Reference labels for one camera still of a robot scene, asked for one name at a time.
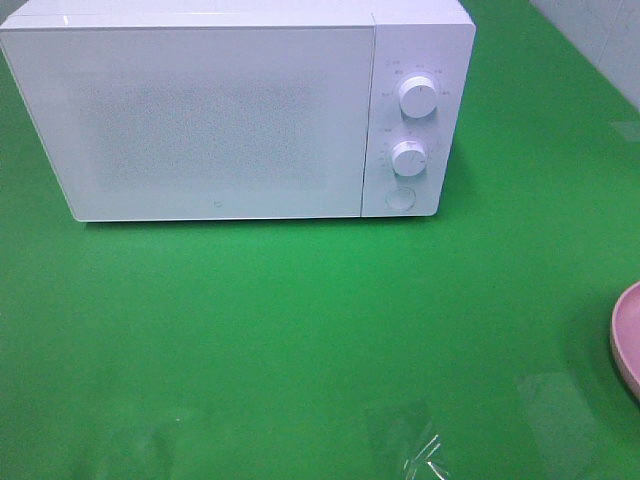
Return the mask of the round white door release button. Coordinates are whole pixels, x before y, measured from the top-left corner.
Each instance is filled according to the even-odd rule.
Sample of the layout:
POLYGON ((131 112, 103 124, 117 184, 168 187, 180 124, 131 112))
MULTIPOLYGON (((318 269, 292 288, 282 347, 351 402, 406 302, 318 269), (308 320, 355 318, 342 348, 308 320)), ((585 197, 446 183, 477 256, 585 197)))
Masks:
POLYGON ((399 187, 385 196, 387 206, 396 211, 410 210, 416 201, 415 191, 409 187, 399 187))

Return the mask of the white microwave door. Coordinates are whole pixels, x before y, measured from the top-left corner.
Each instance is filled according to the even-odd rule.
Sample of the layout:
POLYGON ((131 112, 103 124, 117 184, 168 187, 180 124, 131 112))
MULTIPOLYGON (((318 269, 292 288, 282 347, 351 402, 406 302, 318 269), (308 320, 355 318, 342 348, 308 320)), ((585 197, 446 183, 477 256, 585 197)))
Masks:
POLYGON ((361 212, 369 27, 14 30, 1 44, 79 221, 361 212))

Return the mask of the pink plate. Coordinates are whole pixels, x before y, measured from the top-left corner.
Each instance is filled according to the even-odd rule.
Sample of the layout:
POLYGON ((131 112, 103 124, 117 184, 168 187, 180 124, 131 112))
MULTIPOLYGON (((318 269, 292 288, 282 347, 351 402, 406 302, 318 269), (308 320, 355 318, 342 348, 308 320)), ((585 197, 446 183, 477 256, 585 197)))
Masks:
POLYGON ((618 373, 639 401, 639 282, 629 286, 614 305, 610 347, 618 373))

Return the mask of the lower white microwave knob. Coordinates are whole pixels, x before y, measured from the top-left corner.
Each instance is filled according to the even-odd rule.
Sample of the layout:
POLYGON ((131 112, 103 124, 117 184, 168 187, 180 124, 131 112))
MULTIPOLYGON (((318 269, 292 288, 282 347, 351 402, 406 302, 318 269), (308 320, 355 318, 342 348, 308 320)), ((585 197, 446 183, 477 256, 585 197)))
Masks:
POLYGON ((427 151, 418 141, 406 140, 396 144, 391 150, 394 172, 402 177, 413 177, 426 169, 427 151))

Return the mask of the white microwave knob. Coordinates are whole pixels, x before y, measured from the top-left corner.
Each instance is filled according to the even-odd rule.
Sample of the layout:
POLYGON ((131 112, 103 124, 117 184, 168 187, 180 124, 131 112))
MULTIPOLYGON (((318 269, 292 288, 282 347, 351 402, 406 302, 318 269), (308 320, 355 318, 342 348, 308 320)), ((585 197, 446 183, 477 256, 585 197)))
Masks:
POLYGON ((402 177, 413 177, 426 169, 427 151, 418 141, 406 140, 396 144, 391 150, 394 172, 402 177))
POLYGON ((407 77, 398 87, 399 106, 402 113, 413 119, 430 115, 437 107, 436 83, 427 74, 407 77))

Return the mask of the upper white microwave knob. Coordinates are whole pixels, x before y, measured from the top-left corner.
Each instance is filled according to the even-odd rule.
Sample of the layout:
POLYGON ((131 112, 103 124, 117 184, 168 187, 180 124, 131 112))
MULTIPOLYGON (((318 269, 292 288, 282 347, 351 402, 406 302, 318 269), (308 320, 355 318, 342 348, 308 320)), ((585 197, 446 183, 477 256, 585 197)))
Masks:
POLYGON ((427 74, 407 77, 398 87, 399 106, 402 113, 413 119, 430 115, 437 107, 436 83, 427 74))

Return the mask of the clear tape patch on table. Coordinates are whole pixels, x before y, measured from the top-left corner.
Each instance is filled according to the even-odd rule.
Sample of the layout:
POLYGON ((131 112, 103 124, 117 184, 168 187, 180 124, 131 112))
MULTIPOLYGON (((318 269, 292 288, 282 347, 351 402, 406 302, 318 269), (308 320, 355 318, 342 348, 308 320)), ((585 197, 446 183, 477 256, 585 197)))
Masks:
POLYGON ((365 409, 374 479, 450 479, 443 441, 423 399, 365 409))

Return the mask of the white microwave oven body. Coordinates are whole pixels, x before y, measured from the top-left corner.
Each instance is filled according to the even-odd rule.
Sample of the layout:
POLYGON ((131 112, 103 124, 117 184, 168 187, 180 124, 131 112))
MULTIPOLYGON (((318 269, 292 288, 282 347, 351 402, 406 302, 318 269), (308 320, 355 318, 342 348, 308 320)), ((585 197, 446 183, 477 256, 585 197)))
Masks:
POLYGON ((353 217, 430 216, 438 210, 472 55, 475 25, 457 1, 29 1, 9 14, 5 31, 96 29, 356 28, 374 32, 361 212, 353 217), (413 119, 399 106, 398 87, 424 73, 438 103, 413 119), (426 169, 397 175, 391 150, 420 142, 426 169), (414 206, 396 211, 388 192, 409 187, 414 206))

